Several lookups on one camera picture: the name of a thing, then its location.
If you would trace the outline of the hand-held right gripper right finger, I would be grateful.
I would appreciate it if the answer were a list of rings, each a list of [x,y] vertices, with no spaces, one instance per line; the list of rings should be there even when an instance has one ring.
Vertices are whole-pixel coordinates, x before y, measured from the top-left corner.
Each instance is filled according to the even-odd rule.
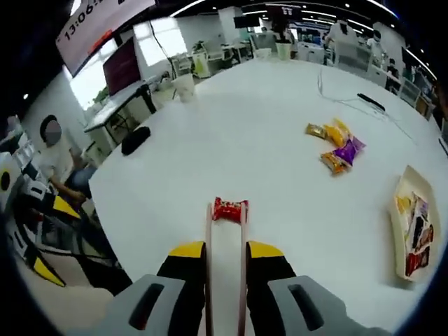
[[[347,314],[345,303],[309,276],[295,274],[285,255],[246,243],[246,306],[256,335],[386,335]]]

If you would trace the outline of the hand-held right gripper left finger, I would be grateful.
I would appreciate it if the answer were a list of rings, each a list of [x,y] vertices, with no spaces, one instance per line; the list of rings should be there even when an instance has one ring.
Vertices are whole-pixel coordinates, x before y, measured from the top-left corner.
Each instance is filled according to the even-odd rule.
[[[157,274],[147,274],[115,296],[103,319],[68,335],[197,335],[205,306],[206,244],[170,251]]]

